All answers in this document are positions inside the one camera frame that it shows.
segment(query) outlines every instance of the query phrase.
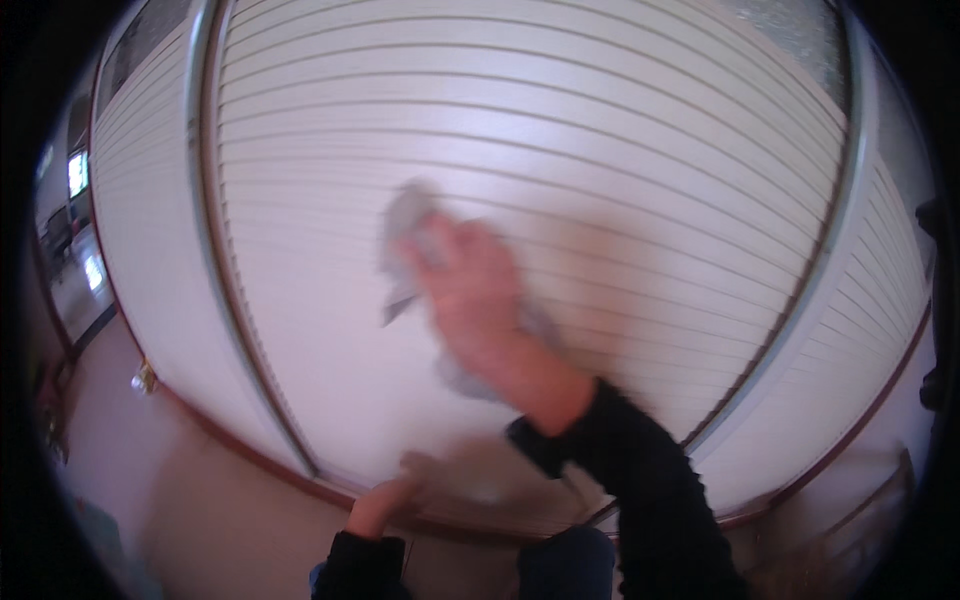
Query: cloth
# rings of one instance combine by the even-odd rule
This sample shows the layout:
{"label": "cloth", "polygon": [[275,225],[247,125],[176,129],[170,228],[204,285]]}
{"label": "cloth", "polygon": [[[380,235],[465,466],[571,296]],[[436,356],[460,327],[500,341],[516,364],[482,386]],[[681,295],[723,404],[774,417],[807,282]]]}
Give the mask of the cloth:
{"label": "cloth", "polygon": [[601,531],[571,527],[516,557],[519,600],[610,600],[616,549]]}
{"label": "cloth", "polygon": [[[587,413],[562,435],[541,442],[616,496],[624,598],[749,598],[683,450],[614,386],[597,378]],[[403,542],[398,540],[397,550],[396,542],[387,540],[338,534],[322,578],[327,581],[313,597],[388,597],[376,594],[386,589],[384,582],[399,581]]]}
{"label": "cloth", "polygon": [[73,506],[87,541],[117,586],[130,598],[163,600],[163,588],[147,573],[143,561],[124,552],[116,519],[84,498],[75,498]]}
{"label": "cloth", "polygon": [[[393,322],[410,307],[420,294],[414,274],[396,252],[402,239],[412,239],[426,261],[440,266],[440,254],[429,233],[422,228],[424,220],[439,211],[437,194],[423,181],[411,181],[400,188],[399,194],[383,213],[380,236],[380,271],[393,281],[393,289],[384,303],[384,326]],[[519,309],[520,328],[540,338],[553,349],[562,345],[560,331],[549,315],[536,302],[524,298]],[[486,383],[464,371],[453,356],[443,352],[437,359],[436,371],[444,384],[463,396],[499,400],[499,395]]]}

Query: horizontal grooves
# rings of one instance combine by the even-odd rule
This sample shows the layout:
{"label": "horizontal grooves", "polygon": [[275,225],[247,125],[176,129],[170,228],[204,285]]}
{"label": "horizontal grooves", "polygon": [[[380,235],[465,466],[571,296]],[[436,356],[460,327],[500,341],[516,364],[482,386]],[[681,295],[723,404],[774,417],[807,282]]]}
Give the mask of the horizontal grooves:
{"label": "horizontal grooves", "polygon": [[[376,305],[379,214],[423,175],[506,236],[571,357],[647,392],[680,439],[795,293],[846,127],[708,13],[613,1],[244,4],[219,92],[222,218],[266,352],[357,317],[311,311],[304,271],[331,306]],[[833,317],[821,337],[839,347],[817,342],[811,364],[855,353],[872,317],[900,332],[888,299],[896,320],[863,312],[875,286],[857,276],[859,312]],[[278,380],[298,411],[303,382]]]}
{"label": "horizontal grooves", "polygon": [[805,472],[859,419],[913,338],[927,288],[916,242],[904,235],[910,216],[885,172],[878,158],[846,275],[801,355],[735,438],[700,465],[721,493],[733,493],[723,483],[733,469],[765,471],[777,485]]}
{"label": "horizontal grooves", "polygon": [[134,71],[127,78],[128,82],[133,82],[132,85],[123,85],[121,89],[117,91],[116,94],[110,98],[108,105],[100,111],[100,115],[96,119],[97,127],[102,124],[105,119],[115,119],[116,114],[112,113],[110,105],[119,106],[126,103],[126,98],[131,94],[134,94],[140,85],[150,85],[156,78],[153,77],[153,71],[160,68],[161,65],[169,58],[171,55],[182,50],[180,46],[180,38],[182,36],[182,27],[177,27],[174,31],[168,35],[165,40],[167,43],[163,44],[162,47],[157,46],[151,53],[153,56],[148,57],[149,60],[144,60],[134,69]]}

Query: rag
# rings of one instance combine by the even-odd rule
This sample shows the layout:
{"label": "rag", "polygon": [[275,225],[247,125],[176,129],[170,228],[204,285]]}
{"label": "rag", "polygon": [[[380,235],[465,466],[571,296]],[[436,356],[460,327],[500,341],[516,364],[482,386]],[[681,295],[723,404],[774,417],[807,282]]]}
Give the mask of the rag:
{"label": "rag", "polygon": [[[436,212],[440,212],[440,209],[434,188],[425,181],[413,180],[400,188],[383,213],[380,271],[386,273],[394,284],[384,304],[384,326],[392,323],[420,295],[416,277],[396,251],[397,242],[401,239],[413,240],[428,264],[442,266],[436,240],[423,226],[426,218]],[[517,318],[521,329],[550,348],[561,349],[562,342],[556,324],[529,295],[520,299]],[[443,383],[454,392],[490,401],[500,400],[490,386],[462,369],[448,352],[444,351],[437,358],[435,367]]]}

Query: floor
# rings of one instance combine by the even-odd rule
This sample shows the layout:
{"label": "floor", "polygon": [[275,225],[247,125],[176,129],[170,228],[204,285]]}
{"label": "floor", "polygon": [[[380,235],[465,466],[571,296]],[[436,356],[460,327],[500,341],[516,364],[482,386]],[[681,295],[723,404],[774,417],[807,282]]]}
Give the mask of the floor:
{"label": "floor", "polygon": [[77,234],[72,252],[74,259],[66,261],[60,277],[55,277],[51,283],[50,293],[67,334],[76,342],[109,310],[113,293],[93,227],[86,227]]}
{"label": "floor", "polygon": [[[233,454],[168,398],[135,392],[138,364],[120,316],[82,355],[67,392],[67,488],[117,520],[166,598],[306,598],[347,514]],[[516,548],[394,535],[408,541],[404,580],[419,600],[498,599],[513,581]],[[734,537],[745,556],[750,536]]]}

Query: wall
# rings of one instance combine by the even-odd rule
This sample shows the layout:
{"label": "wall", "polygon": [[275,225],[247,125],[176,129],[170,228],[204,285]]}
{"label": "wall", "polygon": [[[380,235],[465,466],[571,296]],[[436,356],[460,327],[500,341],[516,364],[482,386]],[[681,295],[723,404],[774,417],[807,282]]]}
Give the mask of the wall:
{"label": "wall", "polygon": [[927,325],[896,386],[867,426],[836,460],[762,521],[765,552],[773,556],[795,547],[840,520],[893,474],[903,447],[920,483],[934,417],[921,406],[918,393],[936,362],[931,327]]}
{"label": "wall", "polygon": [[420,307],[381,326],[380,215],[414,177],[507,236],[575,361],[678,440],[711,415],[803,280],[846,128],[741,29],[659,1],[235,5],[211,205],[318,456],[368,484],[405,449],[483,450],[473,497],[564,493],[497,446],[513,411],[440,384]]}
{"label": "wall", "polygon": [[50,144],[53,157],[43,177],[36,185],[34,194],[34,216],[36,230],[42,234],[47,229],[47,219],[61,206],[66,206],[70,198],[70,182],[67,177],[67,119],[65,114],[57,120],[52,131]]}
{"label": "wall", "polygon": [[23,264],[20,271],[20,282],[17,286],[20,300],[21,342],[27,349],[27,356],[37,358],[47,366],[58,364],[65,356],[63,344],[57,335],[54,325],[54,315],[47,310],[48,304],[44,299],[44,290],[47,282],[37,273],[35,246],[26,238],[24,243]]}
{"label": "wall", "polygon": [[710,506],[735,509],[800,477],[894,373],[929,299],[910,218],[881,161],[865,216],[819,322],[780,381],[697,470]]}
{"label": "wall", "polygon": [[157,376],[251,447],[304,473],[231,338],[205,262],[186,162],[188,23],[157,41],[93,124],[101,249]]}

